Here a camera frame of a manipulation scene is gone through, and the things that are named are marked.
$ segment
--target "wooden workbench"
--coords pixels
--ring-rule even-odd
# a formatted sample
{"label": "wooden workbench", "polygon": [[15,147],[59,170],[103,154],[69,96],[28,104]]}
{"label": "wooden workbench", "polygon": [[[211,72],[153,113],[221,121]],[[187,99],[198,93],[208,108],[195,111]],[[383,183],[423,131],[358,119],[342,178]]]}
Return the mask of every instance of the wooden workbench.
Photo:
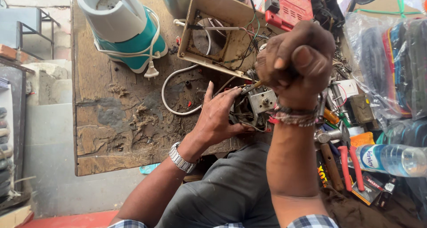
{"label": "wooden workbench", "polygon": [[[183,29],[173,25],[163,1],[140,1],[157,13],[166,44],[176,45],[175,38],[182,35]],[[188,67],[189,63],[178,59],[176,54],[168,54],[154,61],[160,74],[148,80],[96,50],[91,28],[77,0],[72,1],[71,16],[76,175],[163,161],[172,144],[193,129],[200,114],[197,111],[189,116],[173,115],[161,100],[164,80],[175,70]],[[219,88],[230,77],[206,67],[178,74],[168,82],[166,100],[176,111],[189,111],[189,102],[192,102],[189,109],[201,104],[203,93],[196,94],[196,91],[205,90],[209,80]],[[191,82],[191,89],[184,86],[186,80]],[[240,79],[234,82],[242,84]],[[125,94],[114,92],[113,88]],[[251,139],[228,139],[210,147],[204,154],[236,150]]]}

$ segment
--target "plastic water bottle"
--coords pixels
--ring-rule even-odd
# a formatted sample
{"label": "plastic water bottle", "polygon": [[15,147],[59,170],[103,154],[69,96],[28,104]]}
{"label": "plastic water bottle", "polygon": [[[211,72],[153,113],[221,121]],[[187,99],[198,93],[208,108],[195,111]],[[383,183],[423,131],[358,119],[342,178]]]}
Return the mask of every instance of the plastic water bottle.
{"label": "plastic water bottle", "polygon": [[365,145],[356,150],[360,168],[403,177],[427,177],[427,147]]}

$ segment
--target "red wire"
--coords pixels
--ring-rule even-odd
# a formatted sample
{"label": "red wire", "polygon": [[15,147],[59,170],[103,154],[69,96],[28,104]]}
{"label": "red wire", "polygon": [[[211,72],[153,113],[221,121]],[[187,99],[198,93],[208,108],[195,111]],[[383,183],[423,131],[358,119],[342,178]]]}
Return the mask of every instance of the red wire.
{"label": "red wire", "polygon": [[337,84],[339,87],[341,87],[341,89],[344,91],[344,95],[345,95],[345,100],[344,100],[344,102],[341,104],[341,105],[339,105],[339,106],[337,106],[337,107],[341,107],[341,106],[343,106],[344,104],[345,104],[345,102],[347,101],[347,93],[345,92],[345,89],[344,88],[342,88],[342,86],[340,85],[340,84]]}

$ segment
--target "wristwatch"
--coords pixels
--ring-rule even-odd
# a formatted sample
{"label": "wristwatch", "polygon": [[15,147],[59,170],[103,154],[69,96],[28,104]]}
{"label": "wristwatch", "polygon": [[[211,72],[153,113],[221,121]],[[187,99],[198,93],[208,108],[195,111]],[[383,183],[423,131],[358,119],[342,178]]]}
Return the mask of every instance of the wristwatch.
{"label": "wristwatch", "polygon": [[187,174],[191,173],[194,170],[196,163],[192,164],[190,162],[186,162],[178,154],[178,151],[176,149],[178,148],[179,144],[181,144],[180,141],[178,141],[172,146],[172,148],[169,151],[169,156],[172,159],[172,161],[175,163],[175,165],[178,166],[179,169],[185,171]]}

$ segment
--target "man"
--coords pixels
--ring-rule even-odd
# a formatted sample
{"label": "man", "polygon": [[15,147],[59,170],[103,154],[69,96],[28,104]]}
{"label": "man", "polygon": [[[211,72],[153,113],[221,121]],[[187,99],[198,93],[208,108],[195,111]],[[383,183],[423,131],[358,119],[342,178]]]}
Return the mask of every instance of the man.
{"label": "man", "polygon": [[[209,82],[193,131],[132,191],[110,227],[337,227],[318,194],[312,125],[334,52],[332,35],[309,21],[271,38],[256,63],[261,81],[286,108],[278,115],[271,146],[245,146],[217,160],[201,181],[181,185],[190,164],[209,146],[248,130],[228,123],[241,89],[212,98]],[[300,74],[295,80],[286,71],[291,63]]]}

